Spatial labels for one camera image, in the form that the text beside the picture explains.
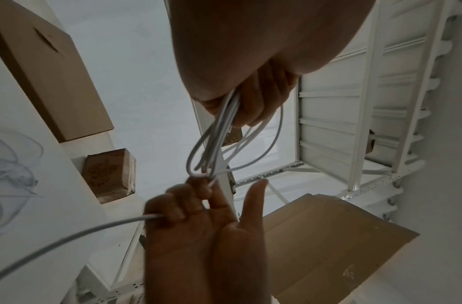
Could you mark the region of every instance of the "white floor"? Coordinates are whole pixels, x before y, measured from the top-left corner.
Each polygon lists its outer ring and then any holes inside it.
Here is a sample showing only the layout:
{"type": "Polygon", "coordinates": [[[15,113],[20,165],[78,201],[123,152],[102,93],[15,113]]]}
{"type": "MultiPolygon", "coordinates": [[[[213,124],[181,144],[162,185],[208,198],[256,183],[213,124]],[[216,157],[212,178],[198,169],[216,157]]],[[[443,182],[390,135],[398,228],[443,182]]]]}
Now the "white floor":
{"type": "MultiPolygon", "coordinates": [[[[200,133],[173,56],[162,0],[47,0],[76,44],[114,123],[115,147],[137,159],[137,193],[148,198],[184,182],[185,162],[200,133]]],[[[278,144],[240,179],[294,161],[294,105],[288,102],[278,144]]],[[[278,114],[231,166],[272,142],[278,114]]]]}

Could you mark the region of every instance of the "tangled white cable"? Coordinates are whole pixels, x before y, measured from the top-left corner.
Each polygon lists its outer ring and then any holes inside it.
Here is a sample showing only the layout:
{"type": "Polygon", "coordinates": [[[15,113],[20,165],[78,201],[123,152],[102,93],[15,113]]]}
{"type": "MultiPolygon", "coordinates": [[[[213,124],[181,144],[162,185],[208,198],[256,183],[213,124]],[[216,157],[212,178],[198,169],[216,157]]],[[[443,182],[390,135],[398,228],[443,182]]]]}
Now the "tangled white cable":
{"type": "MultiPolygon", "coordinates": [[[[218,174],[232,172],[251,166],[263,159],[274,147],[276,141],[278,140],[278,137],[280,136],[281,128],[283,126],[284,110],[282,105],[280,108],[279,126],[276,132],[276,136],[272,141],[271,145],[268,147],[268,149],[266,149],[266,151],[261,156],[247,164],[241,165],[236,168],[217,171],[217,159],[220,154],[221,147],[223,146],[223,142],[226,138],[226,134],[228,133],[228,129],[230,128],[231,123],[233,122],[233,119],[236,116],[236,113],[238,112],[239,107],[240,94],[237,90],[233,90],[224,96],[221,109],[219,111],[218,116],[216,117],[216,120],[203,133],[203,135],[198,140],[196,145],[191,150],[191,153],[189,154],[189,157],[186,162],[186,171],[190,176],[207,177],[211,180],[211,184],[213,184],[216,181],[216,176],[218,174]],[[200,146],[205,143],[206,140],[207,143],[204,147],[204,153],[202,154],[199,163],[196,165],[193,171],[191,170],[191,163],[196,155],[196,152],[198,151],[200,146]],[[195,171],[199,169],[201,169],[201,173],[196,173],[195,171]]],[[[241,150],[243,150],[251,141],[253,141],[261,133],[262,130],[264,130],[264,128],[271,121],[271,118],[272,117],[269,117],[266,120],[262,121],[254,130],[253,128],[250,128],[243,136],[243,139],[233,144],[231,147],[228,147],[222,152],[223,154],[225,154],[232,151],[232,154],[224,160],[226,166],[241,150]]]]}

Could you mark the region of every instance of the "cardboard sheet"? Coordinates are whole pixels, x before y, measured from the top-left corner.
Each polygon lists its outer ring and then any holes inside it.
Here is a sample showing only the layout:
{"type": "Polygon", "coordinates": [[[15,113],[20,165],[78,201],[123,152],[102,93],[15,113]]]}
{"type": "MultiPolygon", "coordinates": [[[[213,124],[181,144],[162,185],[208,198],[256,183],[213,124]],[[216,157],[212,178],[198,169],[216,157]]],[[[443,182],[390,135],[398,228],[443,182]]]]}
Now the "cardboard sheet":
{"type": "Polygon", "coordinates": [[[59,142],[113,129],[71,37],[0,0],[0,57],[59,142]]]}
{"type": "Polygon", "coordinates": [[[280,304],[337,304],[417,233],[334,196],[306,194],[264,217],[280,304]]]}

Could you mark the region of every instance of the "palm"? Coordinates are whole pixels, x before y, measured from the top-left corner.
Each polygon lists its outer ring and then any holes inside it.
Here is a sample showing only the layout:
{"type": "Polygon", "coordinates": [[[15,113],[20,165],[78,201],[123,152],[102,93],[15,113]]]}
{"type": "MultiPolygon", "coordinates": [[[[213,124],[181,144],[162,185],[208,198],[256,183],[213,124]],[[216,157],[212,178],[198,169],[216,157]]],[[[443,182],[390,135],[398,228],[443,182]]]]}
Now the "palm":
{"type": "Polygon", "coordinates": [[[145,287],[150,302],[233,302],[240,296],[234,290],[242,284],[266,281],[262,219],[261,229],[242,227],[219,188],[214,188],[209,204],[209,210],[190,212],[183,221],[146,223],[145,287]],[[250,282],[243,274],[253,268],[250,282]]]}

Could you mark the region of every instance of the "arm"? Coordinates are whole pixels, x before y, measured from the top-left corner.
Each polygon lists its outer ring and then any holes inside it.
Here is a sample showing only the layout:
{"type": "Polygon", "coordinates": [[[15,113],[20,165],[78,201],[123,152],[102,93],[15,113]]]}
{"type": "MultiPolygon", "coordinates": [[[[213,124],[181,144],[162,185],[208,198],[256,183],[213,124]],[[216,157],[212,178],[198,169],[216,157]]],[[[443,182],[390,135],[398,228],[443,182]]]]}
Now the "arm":
{"type": "Polygon", "coordinates": [[[207,101],[263,64],[315,71],[353,38],[374,0],[169,0],[174,52],[191,96],[207,101]]]}

